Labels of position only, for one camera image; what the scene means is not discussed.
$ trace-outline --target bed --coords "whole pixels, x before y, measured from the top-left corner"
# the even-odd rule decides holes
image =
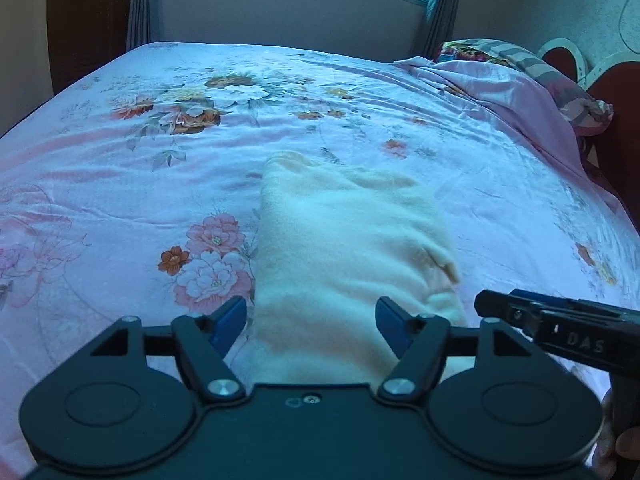
[[[616,101],[594,140],[611,190],[584,171],[544,89],[503,66],[155,43],[78,81],[0,140],[0,478],[33,466],[17,421],[24,394],[122,316],[161,325],[244,296],[250,319],[226,357],[238,367],[252,334],[261,171],[277,150],[431,187],[471,326],[484,288],[637,308],[640,186],[620,160],[640,152],[609,75],[592,85]],[[212,248],[217,279],[233,276],[226,296],[182,272],[209,265]],[[608,388],[605,374],[563,363],[597,394]]]

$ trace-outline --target wall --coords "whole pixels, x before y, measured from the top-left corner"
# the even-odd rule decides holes
[[[52,95],[47,0],[0,0],[0,136]]]
[[[456,22],[457,38],[487,35],[520,44],[536,52],[553,38],[572,40],[594,64],[626,51],[618,34],[618,19],[625,0],[493,0],[486,10],[477,6]],[[640,0],[631,0],[622,22],[627,43],[640,50]]]
[[[161,0],[161,39],[409,56],[423,7],[402,0]]]
[[[454,38],[494,38],[500,34],[501,13],[498,0],[460,0]]]

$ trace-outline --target bed headboard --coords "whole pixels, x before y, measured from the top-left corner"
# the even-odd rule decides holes
[[[613,105],[609,127],[586,140],[595,148],[600,172],[622,199],[640,232],[640,56],[614,54],[585,73],[586,64],[578,48],[561,38],[545,44],[538,57],[594,98]]]

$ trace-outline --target finger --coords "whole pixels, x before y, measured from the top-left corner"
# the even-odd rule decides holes
[[[613,400],[611,397],[611,389],[602,398],[602,413],[605,418],[611,418],[613,415]]]
[[[606,458],[613,454],[616,450],[616,437],[610,424],[605,424],[598,437],[598,445],[595,453],[602,458]]]
[[[596,450],[593,453],[594,462],[602,462],[607,458],[610,458],[616,450],[615,439],[605,440],[602,443],[598,443]]]
[[[613,473],[616,472],[616,461],[607,460],[597,466],[593,466],[592,469],[602,480],[609,480],[613,476]]]
[[[616,452],[629,460],[640,460],[640,428],[629,428],[616,440]]]

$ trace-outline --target wrinkled fabric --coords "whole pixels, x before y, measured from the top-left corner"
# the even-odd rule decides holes
[[[0,472],[16,478],[33,465],[17,420],[26,392],[121,316],[163,325],[243,296],[248,326],[225,358],[241,375],[262,172],[281,150],[432,189],[471,326],[484,288],[637,309],[640,238],[575,167],[571,127],[527,76],[478,65],[488,66],[156,43],[9,131],[0,139]],[[171,360],[150,363],[176,374]],[[563,364],[599,395],[608,387],[606,374]]]
[[[377,329],[383,296],[466,325],[446,226],[417,180],[278,152],[262,176],[259,229],[255,333],[239,357],[254,383],[377,390],[398,363]],[[451,359],[443,378],[473,363]]]

